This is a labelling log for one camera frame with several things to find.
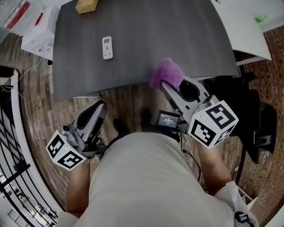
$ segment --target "white table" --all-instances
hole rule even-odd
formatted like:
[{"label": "white table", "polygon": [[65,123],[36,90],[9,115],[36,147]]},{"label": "white table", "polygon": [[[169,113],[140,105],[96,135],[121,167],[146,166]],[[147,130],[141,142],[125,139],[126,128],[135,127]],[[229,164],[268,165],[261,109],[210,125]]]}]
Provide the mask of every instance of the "white table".
[{"label": "white table", "polygon": [[263,59],[271,60],[264,35],[253,15],[242,8],[236,0],[211,0],[227,31],[233,50],[255,55],[237,62],[248,64]]}]

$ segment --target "white shirt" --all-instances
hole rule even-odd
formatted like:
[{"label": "white shirt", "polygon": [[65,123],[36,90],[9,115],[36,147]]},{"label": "white shirt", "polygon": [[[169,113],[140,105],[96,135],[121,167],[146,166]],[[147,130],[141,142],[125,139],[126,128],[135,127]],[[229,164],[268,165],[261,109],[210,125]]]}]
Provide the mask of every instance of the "white shirt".
[{"label": "white shirt", "polygon": [[179,144],[155,133],[134,133],[105,153],[91,181],[80,219],[61,213],[57,227],[233,227],[234,213],[255,217],[234,182],[206,194]]}]

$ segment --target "white box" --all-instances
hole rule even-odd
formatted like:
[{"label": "white box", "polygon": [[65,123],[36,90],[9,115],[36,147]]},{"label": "white box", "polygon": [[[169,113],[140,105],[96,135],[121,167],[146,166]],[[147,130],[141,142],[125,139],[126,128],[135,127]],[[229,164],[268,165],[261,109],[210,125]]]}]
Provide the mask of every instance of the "white box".
[{"label": "white box", "polygon": [[0,27],[4,28],[4,23],[20,2],[21,0],[0,1]]},{"label": "white box", "polygon": [[52,61],[58,13],[58,8],[54,6],[44,10],[39,23],[33,28],[31,33],[23,36],[22,50]]},{"label": "white box", "polygon": [[2,27],[19,36],[30,34],[42,12],[42,3],[34,0],[21,0],[17,7],[10,12],[11,14]]},{"label": "white box", "polygon": [[83,163],[87,158],[79,154],[68,142],[67,138],[58,131],[54,133],[46,150],[53,163],[71,171]]},{"label": "white box", "polygon": [[229,136],[238,121],[228,104],[221,101],[192,116],[189,134],[211,149]]}]

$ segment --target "white cardboard box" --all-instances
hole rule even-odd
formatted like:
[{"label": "white cardboard box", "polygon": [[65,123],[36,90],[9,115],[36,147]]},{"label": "white cardboard box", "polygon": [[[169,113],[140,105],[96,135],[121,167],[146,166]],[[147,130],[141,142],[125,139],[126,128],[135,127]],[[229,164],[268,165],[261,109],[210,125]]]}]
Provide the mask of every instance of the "white cardboard box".
[{"label": "white cardboard box", "polygon": [[22,49],[52,61],[53,42],[58,17],[58,8],[51,6],[44,10],[39,23],[29,35],[24,35]]}]

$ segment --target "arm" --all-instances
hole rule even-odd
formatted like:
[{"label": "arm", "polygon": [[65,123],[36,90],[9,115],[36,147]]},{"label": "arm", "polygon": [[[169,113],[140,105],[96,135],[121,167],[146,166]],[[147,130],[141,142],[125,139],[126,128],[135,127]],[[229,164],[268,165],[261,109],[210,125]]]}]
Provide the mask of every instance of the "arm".
[{"label": "arm", "polygon": [[218,147],[207,149],[198,143],[204,181],[210,195],[215,195],[226,183],[232,181],[231,173],[223,162]]},{"label": "arm", "polygon": [[89,204],[90,160],[71,171],[66,192],[66,212],[78,218],[85,212]]}]

